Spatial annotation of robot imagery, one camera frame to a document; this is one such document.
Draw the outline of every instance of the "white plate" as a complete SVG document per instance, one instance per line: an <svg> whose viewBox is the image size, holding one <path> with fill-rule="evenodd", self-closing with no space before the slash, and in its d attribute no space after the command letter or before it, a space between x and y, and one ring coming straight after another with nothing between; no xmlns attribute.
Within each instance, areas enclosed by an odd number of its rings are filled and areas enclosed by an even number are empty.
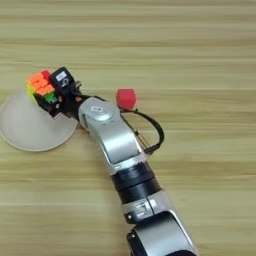
<svg viewBox="0 0 256 256"><path fill-rule="evenodd" d="M0 109L0 131L12 146L26 151L46 151L58 147L74 133L77 121L64 115L54 119L26 92L11 96Z"/></svg>

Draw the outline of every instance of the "black cable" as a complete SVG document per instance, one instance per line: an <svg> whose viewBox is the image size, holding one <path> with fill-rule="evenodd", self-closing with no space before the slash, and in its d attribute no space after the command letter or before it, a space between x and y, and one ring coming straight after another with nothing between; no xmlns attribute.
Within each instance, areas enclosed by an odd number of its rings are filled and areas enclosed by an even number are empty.
<svg viewBox="0 0 256 256"><path fill-rule="evenodd" d="M144 114L144 113L140 112L138 109L128 110L128 109L120 108L120 111L121 111L121 113L133 113L133 114L136 114L136 115L139 115L139 116L143 117L148 122L150 122L155 127L155 129L157 130L158 135L159 135L159 141L155 145L146 148L144 150L144 152L146 154L151 155L151 154L154 153L154 151L156 151L157 149L159 149L161 147L161 145L162 145L162 143L164 142L164 139L165 139L165 134L164 134L163 128L161 127L161 125L155 119L148 116L147 114Z"/></svg>

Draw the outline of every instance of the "silver arm segment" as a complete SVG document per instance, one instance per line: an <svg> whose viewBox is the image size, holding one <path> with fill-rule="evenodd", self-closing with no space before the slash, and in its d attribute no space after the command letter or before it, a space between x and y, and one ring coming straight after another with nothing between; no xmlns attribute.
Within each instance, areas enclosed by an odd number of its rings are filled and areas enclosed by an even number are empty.
<svg viewBox="0 0 256 256"><path fill-rule="evenodd" d="M101 147L111 177L147 163L133 131L114 104L91 97L81 104L78 117ZM128 223L137 224L128 239L132 255L166 256L179 251L199 255L164 190L123 203L122 210ZM140 241L144 254L137 253L133 240Z"/></svg>
<svg viewBox="0 0 256 256"><path fill-rule="evenodd" d="M134 133L114 104L91 97L80 106L78 116L102 148L110 175L146 161Z"/></svg>

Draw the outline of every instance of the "robotic arm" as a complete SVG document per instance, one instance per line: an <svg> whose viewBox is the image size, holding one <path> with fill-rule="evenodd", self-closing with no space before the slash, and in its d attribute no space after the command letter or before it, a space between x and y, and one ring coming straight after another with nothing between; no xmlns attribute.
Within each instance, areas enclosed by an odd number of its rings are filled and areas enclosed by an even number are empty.
<svg viewBox="0 0 256 256"><path fill-rule="evenodd" d="M37 93L34 97L52 116L64 113L77 119L101 148L124 217L134 225L127 235L131 255L198 256L120 109L98 97L82 95L80 85L65 68L54 72L50 81L56 90L56 101L46 102Z"/></svg>

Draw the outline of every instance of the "red cube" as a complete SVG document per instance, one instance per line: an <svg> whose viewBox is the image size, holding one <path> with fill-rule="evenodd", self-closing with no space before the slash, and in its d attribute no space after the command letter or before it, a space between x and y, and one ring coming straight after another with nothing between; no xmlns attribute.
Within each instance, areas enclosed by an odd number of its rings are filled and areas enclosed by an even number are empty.
<svg viewBox="0 0 256 256"><path fill-rule="evenodd" d="M120 108L133 109L136 104L135 91L133 89L118 89L116 101Z"/></svg>

